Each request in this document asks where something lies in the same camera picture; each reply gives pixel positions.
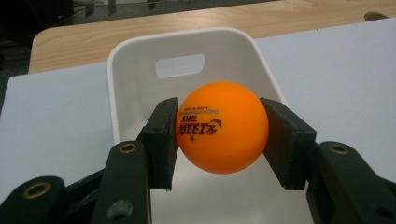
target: orange ball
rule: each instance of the orange ball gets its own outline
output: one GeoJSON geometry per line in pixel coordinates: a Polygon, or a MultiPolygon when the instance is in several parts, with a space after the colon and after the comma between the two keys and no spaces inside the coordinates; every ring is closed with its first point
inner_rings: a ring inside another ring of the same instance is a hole
{"type": "Polygon", "coordinates": [[[186,157],[214,174],[231,174],[259,158],[268,138],[260,99],[229,81],[193,91],[177,113],[177,142],[186,157]]]}

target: black logo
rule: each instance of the black logo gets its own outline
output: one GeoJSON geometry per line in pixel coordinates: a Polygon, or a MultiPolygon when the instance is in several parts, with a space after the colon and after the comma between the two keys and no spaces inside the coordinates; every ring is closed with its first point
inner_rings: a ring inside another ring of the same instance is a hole
{"type": "Polygon", "coordinates": [[[178,133],[183,134],[214,134],[221,128],[220,119],[212,119],[208,123],[197,122],[196,116],[183,116],[180,126],[178,127],[178,133]]]}

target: wooden table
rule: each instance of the wooden table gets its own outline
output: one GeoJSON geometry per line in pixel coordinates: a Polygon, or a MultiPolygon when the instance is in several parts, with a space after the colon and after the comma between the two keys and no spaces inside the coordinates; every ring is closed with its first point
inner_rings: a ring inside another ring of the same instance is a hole
{"type": "Polygon", "coordinates": [[[282,0],[51,28],[35,37],[29,73],[104,62],[135,36],[230,26],[260,38],[362,22],[370,11],[396,17],[396,1],[282,0]]]}

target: white plastic bin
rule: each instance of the white plastic bin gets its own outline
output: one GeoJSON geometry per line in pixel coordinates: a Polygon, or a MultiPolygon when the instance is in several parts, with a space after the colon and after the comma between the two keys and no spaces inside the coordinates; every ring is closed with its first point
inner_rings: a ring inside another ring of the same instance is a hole
{"type": "MultiPolygon", "coordinates": [[[[115,144],[135,140],[160,101],[181,104],[207,82],[233,81],[286,103],[254,40],[233,28],[132,38],[107,62],[115,144]]],[[[151,202],[155,224],[312,222],[304,192],[283,190],[264,156],[236,174],[213,175],[180,150],[173,190],[152,189],[151,202]]]]}

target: handle cutout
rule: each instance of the handle cutout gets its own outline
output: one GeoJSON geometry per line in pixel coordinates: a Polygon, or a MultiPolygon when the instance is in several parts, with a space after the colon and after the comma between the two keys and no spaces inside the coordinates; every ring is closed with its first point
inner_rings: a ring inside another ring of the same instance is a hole
{"type": "Polygon", "coordinates": [[[197,74],[205,67],[203,54],[161,59],[155,63],[155,71],[158,77],[179,77],[197,74]]]}

